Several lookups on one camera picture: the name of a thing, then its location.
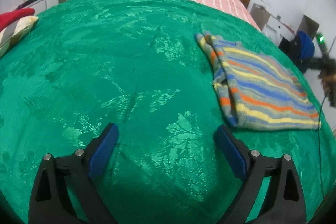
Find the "pillow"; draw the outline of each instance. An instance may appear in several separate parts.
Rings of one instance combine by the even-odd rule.
[[[38,20],[37,16],[22,17],[3,29],[0,32],[0,58],[30,33]]]

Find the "green bedsheet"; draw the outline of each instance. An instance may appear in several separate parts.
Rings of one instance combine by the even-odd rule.
[[[119,145],[95,185],[120,224],[217,222],[241,181],[213,142],[224,121],[197,32],[274,56],[320,106],[303,75],[264,35],[192,1],[71,0],[39,16],[35,30],[0,60],[0,189],[24,221],[43,155],[69,155],[114,122]],[[235,135],[263,155],[292,155],[311,218],[322,199],[317,132]],[[336,175],[336,142],[324,115],[321,142],[327,192]],[[258,214],[267,182],[249,219]]]

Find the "red cloth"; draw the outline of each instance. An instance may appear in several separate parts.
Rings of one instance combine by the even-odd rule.
[[[13,12],[8,12],[0,15],[0,32],[6,28],[9,24],[17,21],[20,18],[26,16],[33,16],[35,14],[35,9],[24,8],[20,10],[15,10]]]

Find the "metal screw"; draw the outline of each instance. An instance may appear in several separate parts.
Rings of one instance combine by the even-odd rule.
[[[44,156],[43,156],[43,159],[44,160],[50,160],[50,158],[51,158],[51,154],[45,154]]]
[[[285,160],[291,160],[292,159],[292,157],[290,155],[288,155],[288,154],[284,154],[283,158]]]
[[[75,151],[75,155],[76,156],[81,156],[81,155],[83,155],[84,154],[84,150],[83,149],[77,149],[76,151]]]
[[[255,157],[259,157],[260,156],[260,152],[258,150],[252,150],[251,151],[251,155],[255,156]]]

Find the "black cable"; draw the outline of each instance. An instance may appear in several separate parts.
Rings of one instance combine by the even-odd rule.
[[[321,107],[320,107],[320,113],[319,113],[319,127],[318,127],[318,138],[319,138],[319,161],[320,161],[320,181],[321,181],[321,189],[322,189],[322,196],[323,196],[323,199],[325,197],[324,195],[324,189],[323,189],[323,182],[322,182],[322,160],[321,160],[321,138],[320,138],[320,122],[321,122],[321,113],[322,113],[322,107],[323,107],[323,104],[324,104],[324,101],[326,100],[326,98],[328,97],[329,95],[329,92],[326,94],[326,96],[324,97],[324,99],[322,100],[322,103],[321,103]]]

